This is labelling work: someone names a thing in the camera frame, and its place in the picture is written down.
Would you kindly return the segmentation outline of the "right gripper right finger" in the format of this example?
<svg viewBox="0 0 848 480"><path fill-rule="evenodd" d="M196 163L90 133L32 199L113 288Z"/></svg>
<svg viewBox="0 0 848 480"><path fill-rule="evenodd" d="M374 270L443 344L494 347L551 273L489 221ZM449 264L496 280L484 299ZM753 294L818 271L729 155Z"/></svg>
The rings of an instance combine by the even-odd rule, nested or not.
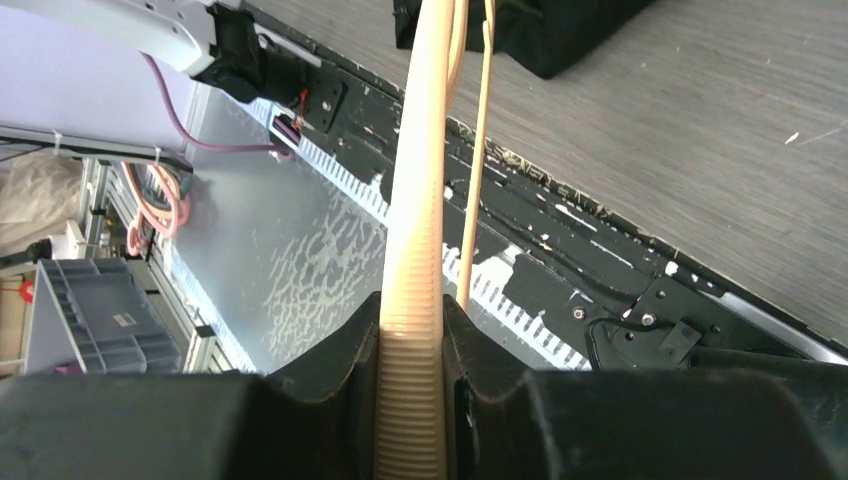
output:
<svg viewBox="0 0 848 480"><path fill-rule="evenodd" d="M456 479L843 479L844 366L701 349L684 370L535 370L444 300Z"/></svg>

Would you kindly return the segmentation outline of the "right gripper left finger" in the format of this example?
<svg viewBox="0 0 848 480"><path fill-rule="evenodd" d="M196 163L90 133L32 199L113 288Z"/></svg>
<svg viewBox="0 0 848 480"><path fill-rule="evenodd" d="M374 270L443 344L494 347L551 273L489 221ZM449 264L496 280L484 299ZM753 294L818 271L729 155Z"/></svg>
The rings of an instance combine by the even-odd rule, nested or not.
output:
<svg viewBox="0 0 848 480"><path fill-rule="evenodd" d="M36 374L1 384L5 479L369 479L373 293L268 374Z"/></svg>

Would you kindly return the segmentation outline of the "cream wooden hanger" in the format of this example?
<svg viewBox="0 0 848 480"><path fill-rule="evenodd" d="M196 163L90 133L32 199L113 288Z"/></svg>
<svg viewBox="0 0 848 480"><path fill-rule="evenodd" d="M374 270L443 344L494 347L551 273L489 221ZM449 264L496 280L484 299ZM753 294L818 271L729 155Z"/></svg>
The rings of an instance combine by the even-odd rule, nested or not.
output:
<svg viewBox="0 0 848 480"><path fill-rule="evenodd" d="M443 204L447 115L461 76L465 1L422 3L387 216L374 476L445 479Z"/></svg>

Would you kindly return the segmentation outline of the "black pleated skirt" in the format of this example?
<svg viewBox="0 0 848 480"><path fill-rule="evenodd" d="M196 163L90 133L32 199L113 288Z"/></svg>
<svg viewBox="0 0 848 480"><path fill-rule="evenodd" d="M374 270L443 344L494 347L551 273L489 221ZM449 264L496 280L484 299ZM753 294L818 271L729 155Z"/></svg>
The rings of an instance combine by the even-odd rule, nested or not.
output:
<svg viewBox="0 0 848 480"><path fill-rule="evenodd" d="M396 47L411 50L423 1L393 1ZM459 76L464 51L483 52L487 1L436 1L453 8L450 76ZM578 64L657 1L493 1L495 53L509 55L535 76L549 80Z"/></svg>

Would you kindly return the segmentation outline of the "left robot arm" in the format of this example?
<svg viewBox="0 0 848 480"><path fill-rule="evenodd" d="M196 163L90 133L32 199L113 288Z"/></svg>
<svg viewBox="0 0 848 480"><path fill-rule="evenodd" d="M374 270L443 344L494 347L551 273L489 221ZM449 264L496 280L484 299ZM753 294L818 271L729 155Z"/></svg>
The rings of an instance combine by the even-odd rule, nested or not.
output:
<svg viewBox="0 0 848 480"><path fill-rule="evenodd" d="M213 1L3 1L28 12L100 34L159 60L195 81L250 103L283 105L305 88L307 62L260 41L255 17Z"/></svg>

